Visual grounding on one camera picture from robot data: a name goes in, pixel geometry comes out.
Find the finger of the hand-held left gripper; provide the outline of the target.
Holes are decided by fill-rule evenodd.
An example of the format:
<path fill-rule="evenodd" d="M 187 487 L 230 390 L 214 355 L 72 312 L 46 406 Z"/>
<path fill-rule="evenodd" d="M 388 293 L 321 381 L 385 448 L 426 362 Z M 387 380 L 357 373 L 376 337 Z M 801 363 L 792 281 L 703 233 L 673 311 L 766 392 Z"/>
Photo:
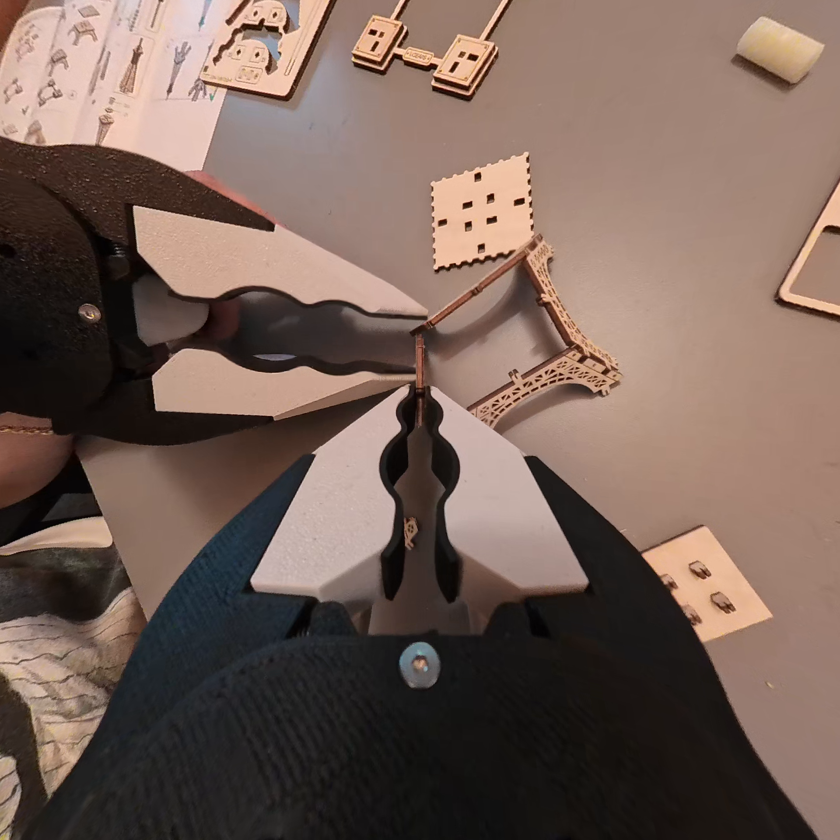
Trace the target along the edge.
<path fill-rule="evenodd" d="M 269 417 L 274 420 L 390 392 L 413 383 L 405 371 L 326 372 L 314 362 L 255 370 L 212 350 L 184 349 L 152 374 L 154 408 L 162 413 Z"/>
<path fill-rule="evenodd" d="M 147 345 L 193 335 L 211 304 L 236 302 L 240 349 L 370 349 L 426 308 L 402 290 L 283 227 L 270 231 L 144 206 L 136 249 L 149 269 L 133 290 Z"/>

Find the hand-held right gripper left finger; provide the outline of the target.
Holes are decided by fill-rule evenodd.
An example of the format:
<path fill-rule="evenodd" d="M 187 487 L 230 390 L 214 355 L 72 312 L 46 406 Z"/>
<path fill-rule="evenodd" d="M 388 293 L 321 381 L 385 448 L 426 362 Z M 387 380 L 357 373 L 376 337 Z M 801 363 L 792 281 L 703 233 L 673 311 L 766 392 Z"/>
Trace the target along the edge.
<path fill-rule="evenodd" d="M 352 616 L 384 596 L 382 553 L 395 530 L 396 502 L 381 460 L 402 430 L 404 385 L 316 449 L 252 574 L 255 592 L 341 603 Z"/>

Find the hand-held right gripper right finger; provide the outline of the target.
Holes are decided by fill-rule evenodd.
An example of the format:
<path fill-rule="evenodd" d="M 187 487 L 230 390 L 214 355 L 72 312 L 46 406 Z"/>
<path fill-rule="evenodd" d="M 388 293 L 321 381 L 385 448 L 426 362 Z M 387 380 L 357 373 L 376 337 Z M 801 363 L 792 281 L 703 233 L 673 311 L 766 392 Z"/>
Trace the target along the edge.
<path fill-rule="evenodd" d="M 445 600 L 487 621 L 505 603 L 583 592 L 587 576 L 522 451 L 434 386 L 424 425 L 443 489 L 434 561 Z"/>

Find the wooden lattice leg piece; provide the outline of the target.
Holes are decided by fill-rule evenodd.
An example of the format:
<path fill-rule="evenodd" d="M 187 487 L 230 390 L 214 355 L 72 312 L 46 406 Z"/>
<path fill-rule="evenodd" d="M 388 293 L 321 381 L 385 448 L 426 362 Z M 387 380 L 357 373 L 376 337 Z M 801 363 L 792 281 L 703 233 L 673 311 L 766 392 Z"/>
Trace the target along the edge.
<path fill-rule="evenodd" d="M 427 327 L 424 325 L 417 326 L 412 331 L 412 336 L 415 340 L 415 414 L 414 414 L 414 429 L 417 431 L 424 425 L 425 419 L 425 402 L 426 402 L 426 377 L 425 377 L 425 360 L 426 349 L 424 335 Z M 403 537 L 405 549 L 411 551 L 414 549 L 414 542 L 419 533 L 419 523 L 415 516 L 405 516 L 403 523 Z"/>

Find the wooden tower base assembly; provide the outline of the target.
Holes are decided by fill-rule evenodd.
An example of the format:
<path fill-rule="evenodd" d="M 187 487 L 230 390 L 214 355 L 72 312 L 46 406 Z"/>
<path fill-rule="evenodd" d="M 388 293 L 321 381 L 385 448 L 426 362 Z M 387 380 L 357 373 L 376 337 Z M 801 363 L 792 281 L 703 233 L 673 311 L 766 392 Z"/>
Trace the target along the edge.
<path fill-rule="evenodd" d="M 562 303 L 550 275 L 553 257 L 554 249 L 544 237 L 532 236 L 498 268 L 421 324 L 427 327 L 425 334 L 436 329 L 503 275 L 520 264 L 525 265 L 536 304 L 545 310 L 564 350 L 524 373 L 510 371 L 509 383 L 467 408 L 468 413 L 490 428 L 495 428 L 503 417 L 526 401 L 555 387 L 581 385 L 593 394 L 608 396 L 623 378 L 616 358 L 585 336 Z"/>

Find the grey desk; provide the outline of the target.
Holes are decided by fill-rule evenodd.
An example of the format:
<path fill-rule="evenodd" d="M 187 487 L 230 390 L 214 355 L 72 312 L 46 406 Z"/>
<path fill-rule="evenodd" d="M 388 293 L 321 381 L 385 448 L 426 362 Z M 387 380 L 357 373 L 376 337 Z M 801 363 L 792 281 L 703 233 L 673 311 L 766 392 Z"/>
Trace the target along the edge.
<path fill-rule="evenodd" d="M 471 101 L 351 50 L 337 2 L 289 102 L 228 93 L 205 171 L 434 312 L 430 183 L 528 152 L 552 278 L 623 382 L 500 429 L 640 550 L 708 526 L 773 618 L 711 643 L 742 725 L 838 838 L 838 321 L 775 292 L 838 178 L 838 2 L 513 2 Z M 765 16 L 824 43 L 788 85 L 736 56 Z"/>

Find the person's left hand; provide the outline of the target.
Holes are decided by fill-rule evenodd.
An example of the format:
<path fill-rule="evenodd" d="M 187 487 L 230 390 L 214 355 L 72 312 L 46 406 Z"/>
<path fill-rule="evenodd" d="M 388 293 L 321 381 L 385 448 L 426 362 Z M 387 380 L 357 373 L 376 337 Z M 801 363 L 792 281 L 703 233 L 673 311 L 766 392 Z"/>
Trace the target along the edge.
<path fill-rule="evenodd" d="M 239 297 L 208 302 L 205 323 L 195 337 L 206 342 L 230 340 L 239 327 L 241 303 Z"/>

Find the folded instruction leaflet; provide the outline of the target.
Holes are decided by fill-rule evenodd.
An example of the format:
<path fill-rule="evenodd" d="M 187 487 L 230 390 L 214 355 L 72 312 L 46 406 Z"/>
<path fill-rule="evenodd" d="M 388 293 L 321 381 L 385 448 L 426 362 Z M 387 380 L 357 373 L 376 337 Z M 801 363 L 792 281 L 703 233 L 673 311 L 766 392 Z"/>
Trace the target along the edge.
<path fill-rule="evenodd" d="M 2 139 L 201 171 L 224 103 L 201 73 L 231 5 L 27 2 L 2 47 Z"/>

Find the wooden puzzle parts sheet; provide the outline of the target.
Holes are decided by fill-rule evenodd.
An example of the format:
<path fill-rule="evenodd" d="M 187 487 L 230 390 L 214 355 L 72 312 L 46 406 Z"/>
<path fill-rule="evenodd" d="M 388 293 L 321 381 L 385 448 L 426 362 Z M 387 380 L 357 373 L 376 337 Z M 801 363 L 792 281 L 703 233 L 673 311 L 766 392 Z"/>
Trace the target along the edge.
<path fill-rule="evenodd" d="M 236 2 L 217 31 L 200 79 L 210 87 L 290 99 L 334 5 L 300 1 L 293 25 L 287 2 Z"/>

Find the pale wooden parts sheet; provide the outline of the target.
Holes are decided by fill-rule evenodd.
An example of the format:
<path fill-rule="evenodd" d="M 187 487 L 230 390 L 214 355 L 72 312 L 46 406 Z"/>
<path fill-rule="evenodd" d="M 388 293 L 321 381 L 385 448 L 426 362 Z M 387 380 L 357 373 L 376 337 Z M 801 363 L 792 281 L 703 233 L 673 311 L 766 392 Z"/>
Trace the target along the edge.
<path fill-rule="evenodd" d="M 772 617 L 707 527 L 662 542 L 643 557 L 704 644 Z"/>

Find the square wooden plate with holes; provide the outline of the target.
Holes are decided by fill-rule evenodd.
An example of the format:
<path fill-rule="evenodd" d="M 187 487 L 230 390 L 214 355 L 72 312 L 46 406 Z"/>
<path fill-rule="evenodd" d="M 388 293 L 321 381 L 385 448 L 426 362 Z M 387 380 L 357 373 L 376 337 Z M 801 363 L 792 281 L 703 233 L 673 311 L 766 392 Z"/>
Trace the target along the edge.
<path fill-rule="evenodd" d="M 528 153 L 430 186 L 435 271 L 510 255 L 533 236 Z"/>

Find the person's printed shirt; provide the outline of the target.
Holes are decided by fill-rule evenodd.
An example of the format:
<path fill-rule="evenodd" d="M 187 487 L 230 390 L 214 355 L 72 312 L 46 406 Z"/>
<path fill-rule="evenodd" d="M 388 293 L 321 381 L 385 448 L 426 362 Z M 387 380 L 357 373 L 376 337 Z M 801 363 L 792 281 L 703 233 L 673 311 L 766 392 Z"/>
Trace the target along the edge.
<path fill-rule="evenodd" d="M 43 489 L 2 509 L 2 838 L 22 838 L 76 765 L 144 626 L 71 456 Z"/>

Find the wooden four-pad square frame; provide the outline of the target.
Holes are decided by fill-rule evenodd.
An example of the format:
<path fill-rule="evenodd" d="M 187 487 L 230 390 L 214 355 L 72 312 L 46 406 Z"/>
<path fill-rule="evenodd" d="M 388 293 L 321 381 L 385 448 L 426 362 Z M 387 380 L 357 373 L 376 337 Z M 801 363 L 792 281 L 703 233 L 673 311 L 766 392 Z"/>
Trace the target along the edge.
<path fill-rule="evenodd" d="M 470 101 L 497 61 L 499 48 L 490 36 L 511 2 L 500 1 L 478 36 L 458 34 L 442 56 L 407 44 L 403 16 L 408 4 L 399 1 L 389 16 L 371 16 L 352 48 L 353 65 L 384 75 L 398 60 L 406 67 L 429 72 L 432 89 Z"/>

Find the emptied wooden sheet frame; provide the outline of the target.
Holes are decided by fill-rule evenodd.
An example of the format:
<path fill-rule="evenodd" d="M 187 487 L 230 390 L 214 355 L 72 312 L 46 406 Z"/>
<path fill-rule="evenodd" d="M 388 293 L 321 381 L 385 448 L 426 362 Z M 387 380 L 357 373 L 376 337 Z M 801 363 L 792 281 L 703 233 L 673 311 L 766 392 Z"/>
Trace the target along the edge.
<path fill-rule="evenodd" d="M 810 258 L 814 246 L 819 237 L 828 231 L 830 233 L 838 234 L 839 232 L 839 183 L 833 189 L 832 194 L 826 199 L 826 202 L 816 218 L 811 230 L 805 237 L 805 240 L 799 248 L 795 258 L 787 269 L 784 278 L 777 291 L 774 299 L 783 303 L 784 305 L 793 306 L 824 314 L 828 317 L 838 319 L 839 304 L 824 301 L 819 298 L 809 297 L 802 294 L 794 293 L 793 286 L 798 280 L 802 269 L 807 260 Z"/>

